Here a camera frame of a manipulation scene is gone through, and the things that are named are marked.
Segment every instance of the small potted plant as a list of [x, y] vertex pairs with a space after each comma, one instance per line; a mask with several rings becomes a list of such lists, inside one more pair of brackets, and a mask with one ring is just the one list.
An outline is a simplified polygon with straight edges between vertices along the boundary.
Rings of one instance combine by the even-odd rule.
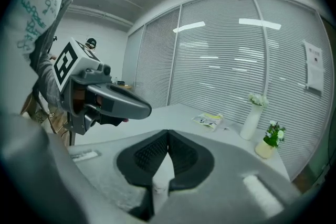
[[248, 100], [252, 103], [251, 111], [240, 131], [240, 136], [246, 140], [250, 140], [256, 132], [262, 110], [268, 106], [265, 95], [250, 93]]
[[266, 131], [266, 135], [262, 141], [256, 146], [255, 152], [262, 158], [268, 159], [272, 157], [274, 149], [277, 148], [280, 142], [283, 142], [285, 128], [280, 128], [276, 121], [270, 121], [270, 126]]

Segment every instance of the green leaves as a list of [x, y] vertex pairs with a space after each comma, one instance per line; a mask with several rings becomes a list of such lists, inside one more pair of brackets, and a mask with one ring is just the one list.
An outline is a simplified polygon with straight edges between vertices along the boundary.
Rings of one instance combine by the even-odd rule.
[[280, 128], [280, 125], [278, 124], [278, 122], [275, 125], [271, 124], [269, 126], [269, 128], [267, 129], [266, 136], [264, 137], [265, 143], [267, 143], [268, 145], [270, 145], [272, 147], [277, 148], [279, 146], [280, 142], [285, 141], [284, 138], [279, 138], [278, 137], [278, 133], [279, 133], [280, 130], [285, 132], [286, 128], [285, 127]]

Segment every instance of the white vase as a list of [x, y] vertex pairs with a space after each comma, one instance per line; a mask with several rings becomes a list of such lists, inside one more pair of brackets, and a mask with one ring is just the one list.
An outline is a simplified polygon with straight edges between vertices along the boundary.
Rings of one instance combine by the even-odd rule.
[[251, 111], [246, 118], [243, 128], [240, 131], [240, 136], [243, 139], [250, 140], [256, 132], [262, 109], [263, 107], [261, 105], [252, 104]]
[[261, 140], [260, 143], [256, 146], [254, 151], [264, 159], [271, 158], [274, 152], [274, 147], [267, 144], [264, 140]]

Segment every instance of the white table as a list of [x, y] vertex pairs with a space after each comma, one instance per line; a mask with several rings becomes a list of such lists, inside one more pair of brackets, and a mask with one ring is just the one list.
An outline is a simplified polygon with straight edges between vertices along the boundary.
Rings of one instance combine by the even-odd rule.
[[203, 111], [182, 104], [154, 109], [148, 118], [144, 120], [130, 120], [128, 123], [121, 123], [118, 127], [96, 124], [84, 136], [76, 134], [75, 145], [117, 140], [153, 130], [173, 129], [238, 146], [289, 180], [286, 168], [277, 151], [274, 152], [273, 157], [270, 159], [262, 159], [254, 151], [255, 146], [263, 139], [265, 130], [258, 129], [252, 140], [247, 141], [239, 136], [240, 129], [242, 128], [241, 124], [224, 119], [216, 131], [210, 132], [207, 127], [192, 121], [192, 118], [201, 113]]

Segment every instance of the black cap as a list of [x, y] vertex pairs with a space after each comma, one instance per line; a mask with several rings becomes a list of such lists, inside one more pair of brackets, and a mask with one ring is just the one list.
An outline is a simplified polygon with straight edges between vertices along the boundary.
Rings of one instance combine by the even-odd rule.
[[89, 38], [87, 41], [86, 41], [86, 44], [90, 44], [90, 45], [93, 45], [93, 46], [96, 46], [97, 45], [97, 42], [94, 38]]

